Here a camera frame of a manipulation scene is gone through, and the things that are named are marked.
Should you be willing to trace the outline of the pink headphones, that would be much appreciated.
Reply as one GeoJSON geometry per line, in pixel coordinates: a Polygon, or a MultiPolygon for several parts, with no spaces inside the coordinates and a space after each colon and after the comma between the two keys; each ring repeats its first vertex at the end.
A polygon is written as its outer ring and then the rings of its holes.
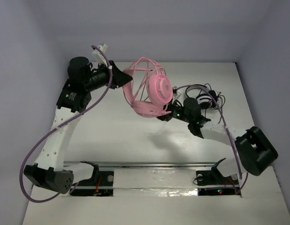
{"type": "Polygon", "coordinates": [[[142,57],[123,72],[134,79],[139,71],[144,71],[145,75],[136,92],[133,92],[134,81],[122,86],[127,103],[141,117],[156,118],[168,114],[166,108],[173,99],[173,87],[165,68],[152,59],[142,57]]]}

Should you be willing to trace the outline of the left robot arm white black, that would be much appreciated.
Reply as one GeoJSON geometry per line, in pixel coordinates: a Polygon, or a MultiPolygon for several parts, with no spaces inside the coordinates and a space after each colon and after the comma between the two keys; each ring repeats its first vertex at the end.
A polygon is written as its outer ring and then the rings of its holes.
{"type": "Polygon", "coordinates": [[[94,68],[86,57],[75,57],[69,61],[67,73],[68,79],[56,103],[51,131],[39,141],[45,145],[32,165],[24,162],[20,169],[20,180],[26,177],[34,186],[57,194],[66,194],[73,184],[83,180],[89,185],[99,181],[97,164],[82,161],[64,166],[66,150],[78,122],[103,99],[100,97],[89,105],[91,92],[101,87],[117,89],[132,81],[132,77],[112,60],[103,60],[94,68]]]}

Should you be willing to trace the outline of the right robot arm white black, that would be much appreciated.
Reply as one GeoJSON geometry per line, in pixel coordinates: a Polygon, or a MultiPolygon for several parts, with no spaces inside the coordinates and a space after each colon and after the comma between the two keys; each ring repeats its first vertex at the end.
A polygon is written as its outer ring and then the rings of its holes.
{"type": "Polygon", "coordinates": [[[210,170],[197,172],[195,180],[199,186],[221,185],[233,174],[259,176],[278,158],[276,149],[259,127],[236,129],[214,123],[202,115],[194,98],[186,98],[182,104],[174,100],[166,111],[165,115],[158,117],[159,120],[186,122],[194,136],[225,144],[233,150],[233,158],[220,159],[210,170]]]}

